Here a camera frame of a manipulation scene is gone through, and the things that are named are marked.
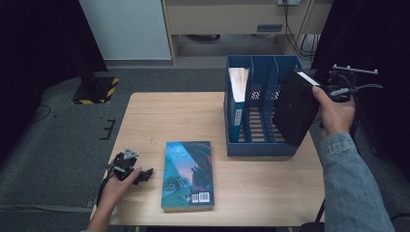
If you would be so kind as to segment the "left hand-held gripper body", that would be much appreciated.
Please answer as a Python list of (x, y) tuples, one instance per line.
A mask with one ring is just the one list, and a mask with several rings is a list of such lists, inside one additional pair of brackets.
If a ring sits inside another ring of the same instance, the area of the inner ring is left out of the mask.
[(139, 154), (137, 152), (134, 152), (130, 148), (125, 148), (123, 152), (115, 156), (108, 165), (108, 168), (114, 172), (120, 181), (123, 181), (133, 172), (133, 166), (138, 157)]

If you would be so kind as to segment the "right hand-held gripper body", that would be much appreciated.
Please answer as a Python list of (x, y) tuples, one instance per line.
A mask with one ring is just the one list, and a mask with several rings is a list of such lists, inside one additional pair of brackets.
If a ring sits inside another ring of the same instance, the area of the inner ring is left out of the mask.
[(375, 74), (378, 70), (363, 70), (352, 68), (351, 66), (342, 67), (337, 64), (329, 71), (329, 78), (326, 85), (326, 93), (334, 102), (348, 102), (360, 90), (365, 88), (377, 88), (377, 84), (356, 85), (357, 74)]

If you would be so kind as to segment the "teal illustrated book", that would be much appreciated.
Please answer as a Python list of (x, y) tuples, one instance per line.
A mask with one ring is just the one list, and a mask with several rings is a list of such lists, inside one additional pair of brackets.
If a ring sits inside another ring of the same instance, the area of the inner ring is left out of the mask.
[(161, 208), (168, 212), (215, 206), (210, 141), (168, 141), (165, 148)]

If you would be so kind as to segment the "black book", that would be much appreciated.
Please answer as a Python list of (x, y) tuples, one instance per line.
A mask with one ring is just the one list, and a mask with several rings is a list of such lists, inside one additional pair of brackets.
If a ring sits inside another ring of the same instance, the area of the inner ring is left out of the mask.
[(319, 102), (313, 86), (319, 83), (304, 72), (293, 72), (279, 92), (273, 123), (291, 146), (301, 145), (317, 114)]

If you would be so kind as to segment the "bright blue book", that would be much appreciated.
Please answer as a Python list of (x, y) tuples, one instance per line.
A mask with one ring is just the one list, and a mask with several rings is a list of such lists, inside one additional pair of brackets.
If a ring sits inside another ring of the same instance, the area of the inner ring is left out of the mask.
[(249, 78), (249, 69), (228, 69), (228, 119), (231, 142), (238, 142), (245, 114), (246, 91)]

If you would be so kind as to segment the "blue plastic file rack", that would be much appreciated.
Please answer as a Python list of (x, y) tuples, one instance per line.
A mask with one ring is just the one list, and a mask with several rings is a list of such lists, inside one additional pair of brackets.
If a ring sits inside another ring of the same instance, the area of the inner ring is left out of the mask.
[[(289, 145), (274, 125), (279, 92), (288, 77), (302, 68), (293, 55), (229, 55), (226, 57), (224, 123), (230, 157), (292, 157)], [(231, 75), (248, 77), (246, 95), (234, 99)]]

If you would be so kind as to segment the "person's left hand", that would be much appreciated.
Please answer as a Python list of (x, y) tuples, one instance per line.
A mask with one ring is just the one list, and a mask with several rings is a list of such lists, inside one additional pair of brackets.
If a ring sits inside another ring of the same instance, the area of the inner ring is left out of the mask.
[(140, 172), (141, 167), (137, 166), (123, 181), (120, 181), (115, 175), (110, 177), (103, 188), (98, 209), (104, 212), (112, 212), (133, 185), (133, 181), (139, 176)]

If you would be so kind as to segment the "person's right hand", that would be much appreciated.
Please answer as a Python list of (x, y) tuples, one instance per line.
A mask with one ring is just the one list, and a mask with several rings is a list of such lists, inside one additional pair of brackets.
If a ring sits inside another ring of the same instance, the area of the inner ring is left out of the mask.
[(349, 132), (355, 117), (355, 102), (332, 101), (319, 87), (313, 86), (312, 93), (320, 103), (320, 113), (324, 127), (323, 135), (328, 136), (337, 132)]

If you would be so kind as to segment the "black curtain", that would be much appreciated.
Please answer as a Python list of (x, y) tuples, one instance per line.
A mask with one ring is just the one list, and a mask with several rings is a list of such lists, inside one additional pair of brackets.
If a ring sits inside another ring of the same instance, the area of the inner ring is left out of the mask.
[(377, 70), (359, 84), (364, 122), (377, 151), (410, 181), (410, 0), (334, 0), (312, 67), (327, 77), (333, 65)]
[(0, 0), (0, 163), (44, 91), (106, 65), (79, 0)]

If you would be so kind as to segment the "striped black stand base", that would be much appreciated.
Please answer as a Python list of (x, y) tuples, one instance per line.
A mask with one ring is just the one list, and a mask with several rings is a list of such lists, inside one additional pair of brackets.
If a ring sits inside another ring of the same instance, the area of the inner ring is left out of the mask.
[(73, 95), (73, 104), (108, 103), (118, 82), (114, 76), (95, 77), (90, 84), (82, 81)]

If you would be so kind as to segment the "beige cabinet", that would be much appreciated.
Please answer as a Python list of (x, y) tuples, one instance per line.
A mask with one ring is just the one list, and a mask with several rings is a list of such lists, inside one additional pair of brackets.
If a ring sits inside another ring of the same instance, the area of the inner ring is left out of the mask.
[(295, 54), (305, 35), (322, 33), (334, 0), (161, 0), (171, 60), (178, 60), (184, 35), (273, 34), (284, 54)]

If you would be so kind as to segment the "white panel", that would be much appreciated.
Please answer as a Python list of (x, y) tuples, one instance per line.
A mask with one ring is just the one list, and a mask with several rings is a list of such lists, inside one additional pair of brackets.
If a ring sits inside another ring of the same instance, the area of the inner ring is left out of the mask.
[(104, 60), (170, 60), (161, 0), (79, 0)]

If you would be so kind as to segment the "black stool seat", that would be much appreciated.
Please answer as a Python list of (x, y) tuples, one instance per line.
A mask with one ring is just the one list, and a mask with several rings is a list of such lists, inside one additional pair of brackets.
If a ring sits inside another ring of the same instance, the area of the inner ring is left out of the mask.
[(300, 232), (325, 232), (324, 222), (307, 222), (301, 225)]

